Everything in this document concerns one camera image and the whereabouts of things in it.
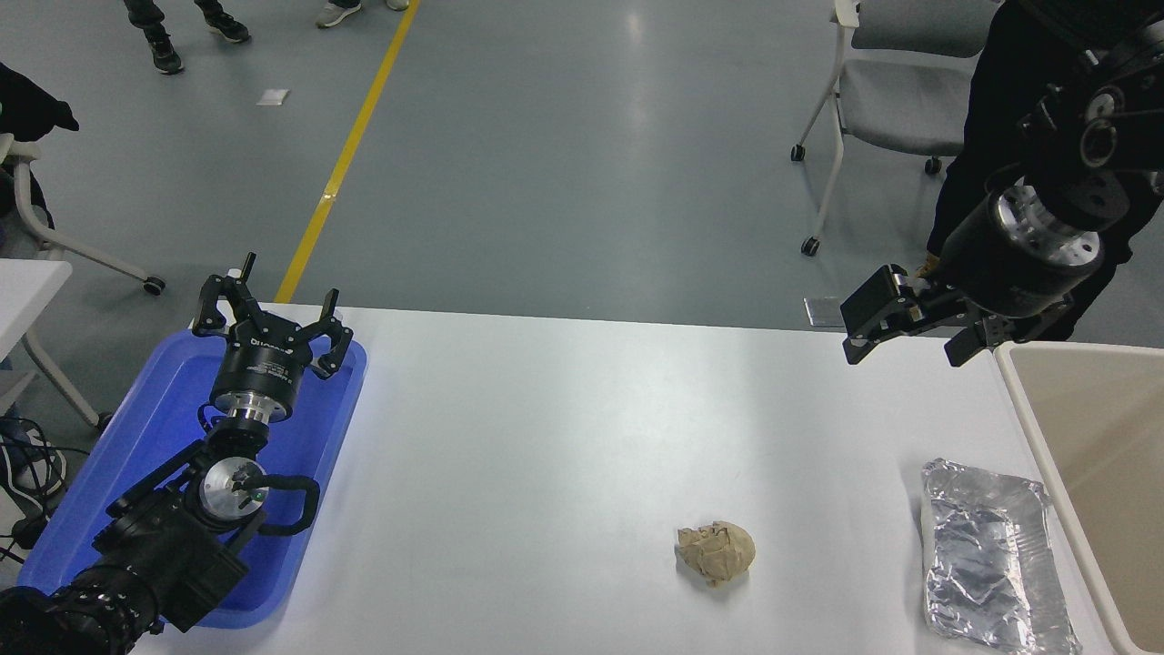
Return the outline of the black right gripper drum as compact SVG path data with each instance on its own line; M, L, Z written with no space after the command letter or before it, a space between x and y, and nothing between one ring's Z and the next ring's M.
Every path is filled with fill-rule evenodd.
M989 195L945 241L938 277L989 314L1035 316L1102 262L1095 232L1070 227L1039 195Z

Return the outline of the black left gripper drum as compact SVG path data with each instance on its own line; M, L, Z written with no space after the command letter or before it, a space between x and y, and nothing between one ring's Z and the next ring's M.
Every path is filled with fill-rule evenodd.
M250 318L233 325L211 401L225 408L228 397L250 391L292 408L311 359L311 348L286 343L299 329L299 323L283 318Z

